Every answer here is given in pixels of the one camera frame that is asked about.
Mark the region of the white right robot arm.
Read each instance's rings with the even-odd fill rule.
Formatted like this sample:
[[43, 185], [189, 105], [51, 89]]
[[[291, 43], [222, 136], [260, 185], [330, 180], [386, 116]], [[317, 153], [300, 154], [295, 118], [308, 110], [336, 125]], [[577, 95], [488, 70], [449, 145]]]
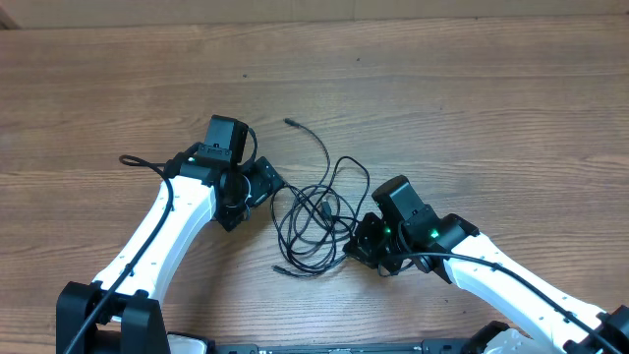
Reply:
[[435, 273], [481, 298], [506, 323], [486, 325], [463, 353], [625, 353], [628, 309], [613, 312], [557, 289], [503, 253], [473, 223], [438, 216], [404, 175], [372, 194], [380, 213], [358, 223], [344, 252], [395, 275], [405, 266]]

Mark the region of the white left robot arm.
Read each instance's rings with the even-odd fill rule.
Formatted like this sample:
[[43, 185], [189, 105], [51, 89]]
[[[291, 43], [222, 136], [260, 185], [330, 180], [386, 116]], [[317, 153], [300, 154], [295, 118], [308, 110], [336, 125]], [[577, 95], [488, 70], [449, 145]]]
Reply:
[[211, 117], [205, 138], [165, 163], [122, 155], [153, 170], [161, 185], [148, 214], [114, 260], [89, 284], [69, 282], [56, 304], [59, 353], [211, 353], [212, 340], [169, 331], [162, 302], [176, 270], [211, 221], [231, 231], [283, 187], [265, 157], [244, 158], [255, 131]]

